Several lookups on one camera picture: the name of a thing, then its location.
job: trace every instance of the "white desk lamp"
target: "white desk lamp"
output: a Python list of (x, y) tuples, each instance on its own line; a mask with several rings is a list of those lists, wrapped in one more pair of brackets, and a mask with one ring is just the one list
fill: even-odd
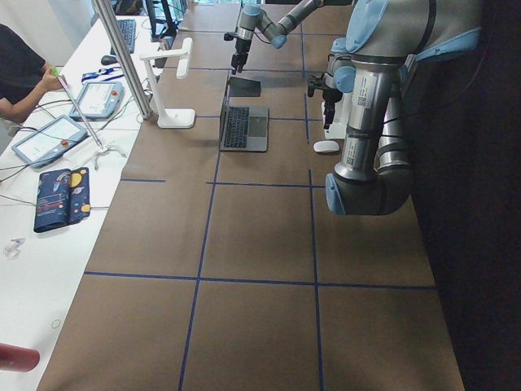
[(157, 112), (159, 119), (157, 125), (160, 128), (178, 128), (186, 129), (191, 128), (195, 121), (195, 111), (191, 108), (164, 108), (163, 100), (155, 81), (155, 75), (152, 72), (151, 61), (154, 59), (163, 59), (168, 57), (180, 57), (179, 64), (177, 66), (177, 78), (184, 79), (188, 74), (188, 68), (190, 66), (190, 54), (192, 50), (192, 38), (187, 37), (182, 41), (181, 49), (172, 49), (169, 51), (155, 51), (151, 54), (143, 54), (139, 56), (139, 59), (145, 62), (145, 68), (147, 69), (148, 82), (154, 93), (155, 105), (157, 106)]

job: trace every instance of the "trackpad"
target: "trackpad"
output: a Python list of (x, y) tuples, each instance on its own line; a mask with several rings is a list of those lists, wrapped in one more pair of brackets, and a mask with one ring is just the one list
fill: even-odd
[(268, 120), (263, 116), (250, 116), (248, 137), (265, 137), (268, 129)]

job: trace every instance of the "white wall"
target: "white wall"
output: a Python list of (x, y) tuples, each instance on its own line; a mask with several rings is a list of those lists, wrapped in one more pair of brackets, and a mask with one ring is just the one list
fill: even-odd
[(53, 65), (65, 65), (90, 29), (90, 0), (0, 0), (0, 23)]

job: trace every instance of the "lamp base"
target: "lamp base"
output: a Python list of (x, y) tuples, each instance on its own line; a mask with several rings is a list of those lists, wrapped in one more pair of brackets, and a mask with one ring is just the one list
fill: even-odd
[(195, 122), (195, 110), (191, 108), (167, 108), (159, 114), (157, 125), (160, 128), (191, 128)]

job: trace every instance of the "stand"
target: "stand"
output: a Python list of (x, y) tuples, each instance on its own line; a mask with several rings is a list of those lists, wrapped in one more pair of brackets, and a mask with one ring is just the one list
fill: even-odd
[(152, 72), (151, 61), (168, 57), (180, 57), (176, 76), (177, 79), (184, 79), (190, 65), (191, 49), (192, 38), (187, 37), (183, 40), (181, 49), (157, 51), (152, 54), (139, 56), (139, 58), (144, 61), (145, 68), (147, 69), (148, 82), (154, 93), (155, 105), (157, 106), (159, 116), (157, 125), (160, 128), (191, 128), (195, 122), (195, 111), (191, 108), (164, 108), (163, 99), (161, 98), (157, 82), (155, 81), (155, 75)]
[(98, 150), (90, 158), (90, 160), (94, 163), (94, 169), (96, 171), (98, 171), (98, 168), (99, 168), (99, 166), (98, 166), (98, 158), (100, 156), (104, 156), (104, 155), (108, 154), (109, 152), (112, 152), (112, 151), (118, 152), (121, 155), (121, 157), (127, 157), (127, 155), (125, 153), (123, 153), (123, 151), (121, 149), (119, 149), (117, 146), (114, 146), (114, 145), (105, 146), (105, 145), (103, 145), (101, 139), (98, 137), (98, 135), (96, 134), (95, 130), (92, 129), (92, 126), (90, 125), (89, 121), (87, 120), (85, 114), (83, 114), (83, 111), (80, 109), (80, 105), (72, 97), (72, 92), (68, 88), (67, 82), (65, 81), (63, 76), (59, 75), (58, 72), (55, 69), (53, 71), (54, 71), (55, 76), (58, 78), (60, 84), (62, 85), (63, 89), (67, 93), (67, 96), (69, 97), (69, 99), (71, 99), (72, 104), (74, 105), (74, 107), (76, 108), (78, 113), (80, 114), (80, 117), (83, 120), (83, 123), (85, 124), (85, 127), (87, 128), (87, 131), (89, 132), (90, 137), (92, 137), (92, 139), (94, 140), (94, 142), (98, 146)]

